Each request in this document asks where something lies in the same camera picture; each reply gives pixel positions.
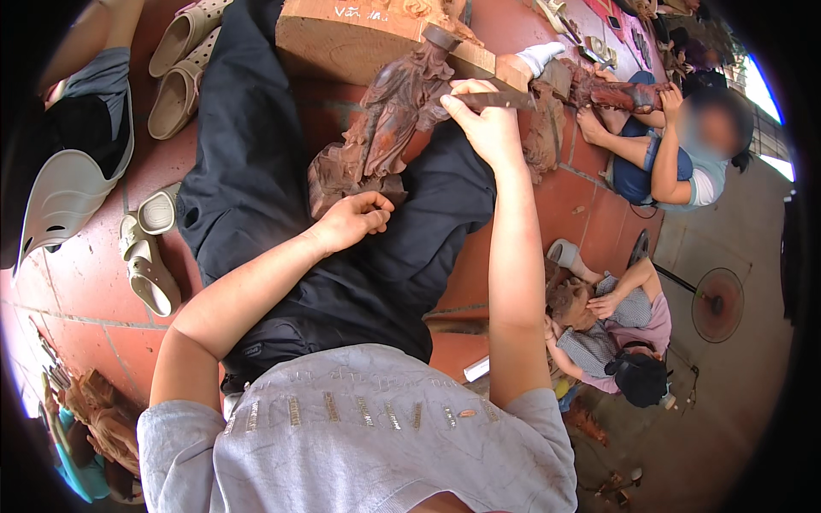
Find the red tile floor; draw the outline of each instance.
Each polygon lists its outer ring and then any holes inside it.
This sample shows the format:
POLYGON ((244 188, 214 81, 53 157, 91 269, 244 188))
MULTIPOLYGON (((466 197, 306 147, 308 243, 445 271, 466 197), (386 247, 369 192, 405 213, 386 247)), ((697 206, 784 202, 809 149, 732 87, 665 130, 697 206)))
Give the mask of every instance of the red tile floor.
MULTIPOLYGON (((609 4, 609 0, 599 1, 609 4)), ((153 316, 131 292, 126 266, 117 253, 117 231, 124 212, 136 209, 157 188, 179 181, 195 163, 195 120, 166 141, 151 139, 145 128, 158 87, 158 81, 148 75, 148 60, 174 11, 186 2, 145 2, 132 49, 136 141, 125 177, 88 225, 58 252, 36 250, 23 263, 13 289, 10 273, 0 273, 2 328, 7 335, 10 363, 29 400, 39 394, 34 394, 39 390, 39 364, 34 355, 40 351, 30 349, 30 342, 36 340, 28 331, 31 318, 73 373, 96 368, 138 404, 147 403, 157 353, 172 318, 153 316)), ((532 44, 555 40, 567 44, 530 3, 531 0, 474 0, 472 28, 487 49, 495 53, 514 53, 532 44)), ((617 50, 616 74, 620 79, 626 80, 639 69, 626 44, 619 42, 582 0, 567 0, 567 4, 568 15, 578 23, 581 35, 595 35, 617 50)), ((624 17, 624 31, 630 39, 627 24, 639 28, 640 25, 634 18, 624 17)), ((568 54, 567 57, 580 60, 575 50, 568 54)), ((664 80, 657 54, 653 71, 664 80)), ((357 102, 364 91, 362 87, 310 80, 294 80, 292 86, 312 152, 341 140, 342 131, 352 118, 360 115, 357 102)), ((652 212, 632 209, 606 188, 599 172, 607 165, 608 153, 586 144, 576 126, 574 112, 566 108, 566 115, 562 163, 534 191, 545 249, 556 238, 564 237, 581 248, 583 258, 593 270, 608 269, 620 275, 642 229, 650 230, 655 243, 663 213, 648 219, 652 212)), ((406 160, 419 154, 428 138, 429 134, 417 134, 406 160)), ((491 225, 468 237, 436 308, 442 315, 487 316, 484 306, 488 299, 491 225)), ((163 261, 179 283, 183 299, 190 299, 202 290, 190 251, 176 231, 159 239, 163 261)), ((487 355, 487 351, 484 337, 436 334, 431 365, 463 381, 463 368, 487 355)))

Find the blue shorts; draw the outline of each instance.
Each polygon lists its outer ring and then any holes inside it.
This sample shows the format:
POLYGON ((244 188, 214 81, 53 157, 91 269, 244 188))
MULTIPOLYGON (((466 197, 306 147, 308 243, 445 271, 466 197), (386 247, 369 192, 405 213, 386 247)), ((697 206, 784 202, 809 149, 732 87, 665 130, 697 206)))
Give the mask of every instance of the blue shorts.
MULTIPOLYGON (((633 83, 655 84, 656 79, 649 71, 637 71, 630 80, 633 83)), ((612 188, 624 199, 635 205, 650 204, 650 180, 653 164, 658 154, 658 146, 662 139, 652 128, 645 125, 635 117, 625 123, 619 134, 622 137, 641 137, 649 135, 650 144, 647 147, 647 155, 644 157, 644 166, 638 167, 634 163, 626 161, 624 158, 615 155, 612 163, 612 175, 610 183, 612 188)), ((693 176, 693 163, 690 155, 686 151, 678 149, 678 181, 689 180, 693 176)))

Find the pink shirt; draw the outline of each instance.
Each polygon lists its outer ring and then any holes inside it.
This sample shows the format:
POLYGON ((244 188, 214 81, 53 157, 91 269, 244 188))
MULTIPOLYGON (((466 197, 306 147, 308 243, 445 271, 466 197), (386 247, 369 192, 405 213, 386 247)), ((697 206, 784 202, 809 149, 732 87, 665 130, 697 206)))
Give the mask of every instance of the pink shirt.
MULTIPOLYGON (((658 353, 664 354, 667 346, 670 345, 672 322, 670 320, 670 307, 667 305, 667 298, 664 297, 663 292, 656 296, 653 308, 650 311, 652 314, 647 327, 623 327, 615 321, 604 323, 604 329, 607 330, 608 335, 616 343, 618 349, 624 347, 628 342, 642 341, 650 344, 658 353)), ((581 381, 607 393, 615 394, 619 392, 615 376, 594 378, 582 371, 581 381)))

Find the black cap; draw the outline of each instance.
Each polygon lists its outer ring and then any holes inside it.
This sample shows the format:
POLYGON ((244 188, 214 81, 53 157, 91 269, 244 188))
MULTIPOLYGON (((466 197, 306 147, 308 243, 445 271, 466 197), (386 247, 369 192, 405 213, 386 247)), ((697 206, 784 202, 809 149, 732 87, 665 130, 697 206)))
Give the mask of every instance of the black cap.
POLYGON ((622 353, 604 370, 616 375, 616 384, 633 406, 657 405, 667 394, 667 367, 650 356, 622 353))

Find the cable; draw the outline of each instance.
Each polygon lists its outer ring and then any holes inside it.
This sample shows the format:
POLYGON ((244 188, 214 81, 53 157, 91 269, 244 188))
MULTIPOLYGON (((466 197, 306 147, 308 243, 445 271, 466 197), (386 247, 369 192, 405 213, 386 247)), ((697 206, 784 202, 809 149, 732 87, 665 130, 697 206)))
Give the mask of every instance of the cable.
POLYGON ((633 213, 634 213, 636 216, 638 216, 638 217, 640 217, 640 218, 642 218, 642 219, 652 219, 652 218, 654 218, 654 217, 656 216, 656 214, 658 213, 658 207, 653 206, 653 208, 655 208, 655 210, 653 211, 653 213, 652 213, 649 217, 647 217, 647 216, 643 216, 643 215, 641 215, 640 213, 638 213, 638 212, 635 210, 635 208, 634 208, 634 207, 635 207, 635 205, 634 205, 634 204, 630 204, 630 210, 632 210, 632 211, 633 211, 633 213))

